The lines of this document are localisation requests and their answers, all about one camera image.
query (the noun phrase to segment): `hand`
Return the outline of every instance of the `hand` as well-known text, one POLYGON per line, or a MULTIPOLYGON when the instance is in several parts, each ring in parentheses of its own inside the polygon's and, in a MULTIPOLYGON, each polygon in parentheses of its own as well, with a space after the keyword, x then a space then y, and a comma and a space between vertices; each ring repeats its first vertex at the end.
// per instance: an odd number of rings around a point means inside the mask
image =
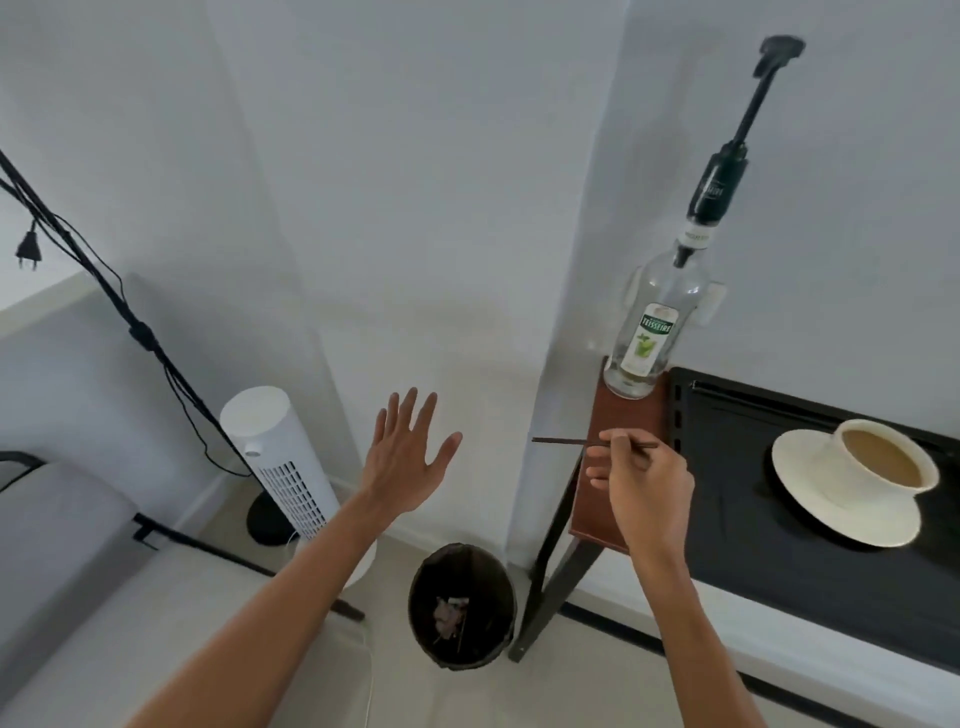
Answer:
POLYGON ((590 484, 610 490, 616 524, 638 571, 661 567, 684 568, 686 525, 693 496, 693 475, 686 460, 642 429, 609 429, 600 439, 608 448, 587 448, 587 457, 602 463, 587 468, 590 484), (643 453, 634 442, 655 441, 643 453))
POLYGON ((412 511, 437 490, 444 480, 446 466, 460 447, 463 434, 454 432, 440 446, 437 458, 426 464, 426 437, 437 406, 437 393, 423 403, 417 422, 410 426, 417 389, 413 388, 397 406, 400 395, 394 392, 386 409, 376 417, 373 443, 361 476, 360 491, 367 494, 380 515, 392 522, 401 513, 412 511))

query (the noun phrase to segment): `chopstick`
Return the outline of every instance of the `chopstick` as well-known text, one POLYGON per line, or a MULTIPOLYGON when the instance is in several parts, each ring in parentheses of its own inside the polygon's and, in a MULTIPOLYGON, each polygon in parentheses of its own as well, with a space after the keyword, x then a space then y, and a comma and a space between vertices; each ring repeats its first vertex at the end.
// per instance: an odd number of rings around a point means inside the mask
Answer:
MULTIPOLYGON (((533 437, 530 439, 530 442, 553 443, 554 445, 581 445, 581 446, 599 445, 603 448, 608 448, 610 446, 610 443, 605 442, 603 440, 579 440, 576 438, 569 438, 569 437, 533 437)), ((638 443, 634 440, 631 440, 630 444, 631 446, 633 446, 634 450, 646 450, 646 449, 655 448, 659 443, 638 443)))

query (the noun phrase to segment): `saucer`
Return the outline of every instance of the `saucer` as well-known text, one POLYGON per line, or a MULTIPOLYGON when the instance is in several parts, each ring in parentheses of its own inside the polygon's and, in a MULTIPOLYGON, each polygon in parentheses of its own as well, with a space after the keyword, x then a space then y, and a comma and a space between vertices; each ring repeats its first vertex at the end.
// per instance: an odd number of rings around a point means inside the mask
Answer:
MULTIPOLYGON (((826 432, 793 429, 774 442, 774 469, 787 492, 811 516, 837 533, 870 546, 906 546, 920 533, 920 508, 912 496, 888 495, 840 506, 807 476, 811 458, 830 439, 826 432)), ((829 483, 822 484, 829 490, 829 483)))

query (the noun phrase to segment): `baking tray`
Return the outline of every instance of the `baking tray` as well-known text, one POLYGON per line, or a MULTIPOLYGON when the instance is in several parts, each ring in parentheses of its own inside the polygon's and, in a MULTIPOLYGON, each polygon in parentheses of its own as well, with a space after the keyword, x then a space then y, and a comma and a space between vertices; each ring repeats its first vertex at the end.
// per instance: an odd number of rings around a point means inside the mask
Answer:
POLYGON ((695 578, 960 673, 960 443, 886 423, 929 452, 941 482, 917 498, 920 536, 875 548, 810 516, 770 456, 787 430, 832 432, 863 415, 683 368, 670 371, 668 400, 673 447, 697 479, 686 545, 695 578))

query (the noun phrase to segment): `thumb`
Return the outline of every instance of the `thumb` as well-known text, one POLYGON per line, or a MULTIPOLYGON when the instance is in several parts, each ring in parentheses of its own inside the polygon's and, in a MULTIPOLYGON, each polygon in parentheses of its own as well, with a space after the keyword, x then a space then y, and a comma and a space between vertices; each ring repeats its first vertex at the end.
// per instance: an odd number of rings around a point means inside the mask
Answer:
POLYGON ((634 467, 634 450, 630 442, 630 435, 623 430, 617 430, 610 442, 610 459, 617 470, 630 471, 634 467))
POLYGON ((457 449, 460 447, 460 443, 463 442, 463 439, 464 435, 462 432, 454 432, 452 435, 446 438, 446 440, 444 440, 442 445, 440 445, 440 449, 437 451, 437 457, 428 466, 430 472, 437 476, 437 482, 440 482, 444 479, 444 475, 446 475, 446 466, 450 464, 453 456, 457 454, 457 449))

